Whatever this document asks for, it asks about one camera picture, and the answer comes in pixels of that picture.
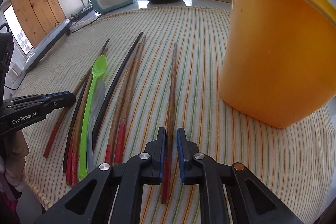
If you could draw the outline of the wooden chopstick pair right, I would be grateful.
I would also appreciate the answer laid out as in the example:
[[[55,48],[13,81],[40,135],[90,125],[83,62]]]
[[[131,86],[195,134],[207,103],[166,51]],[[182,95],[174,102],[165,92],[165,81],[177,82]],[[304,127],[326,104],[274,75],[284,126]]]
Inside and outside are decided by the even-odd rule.
[[[141,56],[143,52],[143,47],[145,45],[146,35],[143,36],[141,43],[139,44],[139,48],[137,50],[135,61],[133,63],[133,67],[131,70],[131,74],[127,83],[127,91],[125,94],[125,99],[123,102],[123,107],[121,111],[120,123],[118,127],[118,134],[117,134],[117,142],[116,142],[116,149],[113,158],[113,164],[119,165],[122,163],[123,152],[125,149],[125,138],[126,138],[126,125],[127,125],[127,118],[129,115],[131,100],[133,97],[134,85],[138,73],[139,64],[141,61]]]

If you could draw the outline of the long black chopstick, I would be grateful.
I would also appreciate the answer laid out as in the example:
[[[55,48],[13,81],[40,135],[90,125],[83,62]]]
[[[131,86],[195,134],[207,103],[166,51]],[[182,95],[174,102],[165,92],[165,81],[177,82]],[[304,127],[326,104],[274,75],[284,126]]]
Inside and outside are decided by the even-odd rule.
[[[123,73],[123,70],[125,69],[126,65],[127,65],[127,62],[129,61],[135,47],[138,45],[139,43],[139,40],[140,38],[143,36],[143,32],[141,31],[138,36],[136,37],[135,41],[133,42],[130,50],[128,51],[127,55],[125,56],[124,60],[122,61],[109,89],[108,89],[108,92],[104,98],[104,101],[102,103],[102,107],[98,113],[98,116],[97,116],[97,119],[96,119],[96,122],[94,124],[94,127],[93,127],[93,132],[92,132],[92,149],[95,150],[95,147],[96,147],[96,143],[97,143],[97,139],[98,139],[98,136],[99,136],[99,133],[100,133],[100,129],[101,129],[101,126],[102,126],[102,123],[104,121],[104,117],[105,117],[105,113],[106,113],[106,110],[109,106],[109,102],[110,102],[110,99],[112,98],[112,95],[114,93],[114,90],[116,89],[116,86],[119,82],[119,79]]]

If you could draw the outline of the orange plastic container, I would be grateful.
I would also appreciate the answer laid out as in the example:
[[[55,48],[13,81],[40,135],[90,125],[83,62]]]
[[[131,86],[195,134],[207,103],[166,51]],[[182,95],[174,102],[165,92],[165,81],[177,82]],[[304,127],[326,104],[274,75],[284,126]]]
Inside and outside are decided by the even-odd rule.
[[[232,0],[221,98],[286,128],[335,96],[335,7],[328,0]]]

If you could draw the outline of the translucent grey plastic spoon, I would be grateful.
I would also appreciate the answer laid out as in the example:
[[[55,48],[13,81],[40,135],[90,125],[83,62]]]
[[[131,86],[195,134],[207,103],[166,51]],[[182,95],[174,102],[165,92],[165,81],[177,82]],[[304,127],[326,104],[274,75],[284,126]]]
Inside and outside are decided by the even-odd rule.
[[[93,149],[92,149],[92,132],[95,125],[98,113],[102,107],[105,98],[105,84],[102,79],[97,79],[96,87],[93,93],[91,108],[89,112],[89,123],[87,133],[87,172],[94,170]]]

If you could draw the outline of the striped table cloth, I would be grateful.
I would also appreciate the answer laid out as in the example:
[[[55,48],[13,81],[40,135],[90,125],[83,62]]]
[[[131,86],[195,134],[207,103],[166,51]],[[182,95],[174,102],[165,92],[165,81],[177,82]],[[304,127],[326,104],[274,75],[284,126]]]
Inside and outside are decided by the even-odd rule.
[[[216,161],[248,167],[304,223],[323,212],[334,171],[329,108],[277,129],[225,104],[218,81],[230,13],[157,7],[104,16],[76,27],[26,75],[19,96],[73,91],[107,47],[110,86],[139,33],[146,36],[126,128],[124,159],[142,152],[166,123],[171,54],[177,52],[175,127]]]

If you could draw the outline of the grey flat appliance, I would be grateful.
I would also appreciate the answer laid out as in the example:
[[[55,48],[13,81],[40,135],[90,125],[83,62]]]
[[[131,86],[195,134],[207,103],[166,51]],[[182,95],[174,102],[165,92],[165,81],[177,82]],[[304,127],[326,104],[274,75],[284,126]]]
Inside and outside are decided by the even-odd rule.
[[[58,24],[46,37],[35,47],[34,51],[29,55],[23,70],[28,73],[33,70],[48,51],[59,41],[59,39],[69,30],[71,26],[69,19]]]

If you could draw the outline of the wooden chopstick red end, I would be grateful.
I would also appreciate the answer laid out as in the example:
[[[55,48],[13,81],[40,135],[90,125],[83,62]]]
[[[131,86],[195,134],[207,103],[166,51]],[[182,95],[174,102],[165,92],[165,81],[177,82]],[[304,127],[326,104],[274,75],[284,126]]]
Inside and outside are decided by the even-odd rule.
[[[169,107],[167,112],[165,164],[163,171],[161,204],[168,204],[170,198],[171,158],[173,152],[173,133],[175,122],[175,87],[177,78],[177,43],[173,46],[170,76]]]

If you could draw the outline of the wooden chopstick under spoon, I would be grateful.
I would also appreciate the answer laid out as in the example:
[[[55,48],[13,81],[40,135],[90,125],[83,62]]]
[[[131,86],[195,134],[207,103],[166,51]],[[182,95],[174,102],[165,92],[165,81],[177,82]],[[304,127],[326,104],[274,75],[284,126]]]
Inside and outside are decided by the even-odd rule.
[[[102,56],[104,54],[105,50],[103,49],[98,56]],[[100,70],[101,65],[99,65],[98,58],[95,60],[92,68],[92,72],[95,68],[98,68]],[[67,173],[66,173],[66,184],[69,186],[75,186],[77,184],[77,161],[78,161],[78,154],[79,154],[79,145],[80,145],[80,135],[81,135],[81,128],[82,128],[82,122],[83,122],[83,116],[85,112],[85,106],[87,103],[87,97],[89,94],[89,89],[91,86],[92,78],[88,81],[87,86],[87,96],[83,97],[83,100],[81,102],[81,105],[79,107],[79,111],[76,117],[75,126],[73,128],[73,134],[72,134],[72,140],[71,140],[71,148],[69,151],[68,156],[68,162],[67,162]]]

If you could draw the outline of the wooden chopstick pair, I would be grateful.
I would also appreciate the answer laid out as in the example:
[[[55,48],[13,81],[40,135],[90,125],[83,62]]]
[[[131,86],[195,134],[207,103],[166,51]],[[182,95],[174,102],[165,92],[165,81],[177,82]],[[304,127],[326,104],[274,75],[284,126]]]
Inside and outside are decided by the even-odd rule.
[[[123,152],[125,149],[125,138],[126,138],[126,125],[127,125],[127,118],[129,115],[131,100],[133,97],[134,85],[138,73],[139,64],[141,61],[141,56],[143,52],[143,47],[145,45],[146,35],[143,36],[141,43],[139,44],[139,48],[137,50],[135,61],[133,63],[133,67],[131,70],[131,74],[127,83],[127,91],[125,94],[125,99],[123,102],[123,107],[121,111],[120,123],[118,127],[118,134],[117,134],[117,142],[116,142],[116,149],[113,158],[113,164],[119,165],[122,163]]]
[[[121,115],[123,101],[125,99],[126,86],[127,86],[128,81],[129,81],[131,71],[133,69],[134,61],[137,57],[137,52],[138,52],[139,46],[140,46],[140,44],[138,44],[135,47],[134,53],[130,57],[129,63],[127,65],[127,69],[124,73],[123,82],[122,82],[122,85],[121,85],[121,88],[120,88],[120,93],[119,93],[119,96],[118,96],[116,108],[114,110],[114,114],[113,114],[113,118],[112,118],[112,122],[111,122],[111,126],[110,126],[108,144],[107,144],[107,147],[106,147],[105,160],[104,160],[104,162],[107,162],[110,165],[112,164],[112,155],[113,155],[114,143],[115,143],[115,139],[116,139],[118,122],[119,122],[120,115]]]

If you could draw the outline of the round wooden board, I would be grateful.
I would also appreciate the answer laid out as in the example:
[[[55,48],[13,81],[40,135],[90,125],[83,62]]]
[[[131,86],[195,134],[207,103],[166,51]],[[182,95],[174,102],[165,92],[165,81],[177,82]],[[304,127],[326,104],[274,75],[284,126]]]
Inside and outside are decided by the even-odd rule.
[[[10,0],[19,24],[36,47],[66,16],[58,0]]]

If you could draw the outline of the far left wooden chopstick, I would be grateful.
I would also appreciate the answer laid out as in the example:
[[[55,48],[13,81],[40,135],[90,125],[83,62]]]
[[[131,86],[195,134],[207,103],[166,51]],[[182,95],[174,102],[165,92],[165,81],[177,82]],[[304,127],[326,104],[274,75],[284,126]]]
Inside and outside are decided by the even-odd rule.
[[[78,99],[78,103],[79,105],[81,105],[81,102],[83,100],[83,97],[87,96],[87,86],[88,86],[88,81],[92,78],[91,76],[91,72],[92,72],[92,68],[93,68],[93,65],[91,66],[90,69],[88,69],[88,71],[85,73],[85,75],[81,78],[81,80],[79,81],[79,83],[76,85],[76,88],[74,89],[73,91],[73,94],[75,96],[77,96],[78,92],[81,90],[81,94],[80,94],[80,97]],[[63,123],[63,120],[65,118],[65,115],[68,113],[68,111],[70,110],[70,107],[65,107],[62,112],[60,113],[60,116],[58,117],[57,119],[57,122],[55,124],[55,127],[54,129],[52,130],[52,133],[49,137],[49,140],[47,142],[47,145],[45,147],[45,151],[43,153],[43,157],[44,158],[48,158],[49,154],[50,154],[50,150],[51,150],[51,147],[53,145],[53,142],[56,138],[56,134],[58,133],[59,129],[60,129],[60,126],[62,125]]]

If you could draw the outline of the wooden chopstick pair left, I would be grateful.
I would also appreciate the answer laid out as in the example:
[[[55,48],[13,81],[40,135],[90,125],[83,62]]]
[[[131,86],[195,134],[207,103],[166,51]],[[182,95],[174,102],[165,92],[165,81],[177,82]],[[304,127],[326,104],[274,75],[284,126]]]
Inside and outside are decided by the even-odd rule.
[[[137,52],[138,52],[139,46],[140,46],[140,44],[138,44],[135,47],[134,53],[130,57],[129,63],[127,65],[127,69],[124,73],[123,82],[122,82],[122,85],[121,85],[121,88],[120,88],[120,93],[119,93],[119,96],[118,96],[116,108],[114,110],[114,114],[113,114],[113,118],[112,118],[112,122],[111,122],[111,126],[110,126],[108,144],[107,144],[107,147],[106,147],[105,160],[104,160],[104,162],[107,162],[110,165],[112,164],[112,155],[113,155],[114,143],[115,143],[115,139],[116,139],[118,122],[119,122],[120,115],[121,115],[123,101],[125,99],[126,86],[127,86],[128,81],[129,81],[131,71],[133,69],[134,61],[137,57]]]

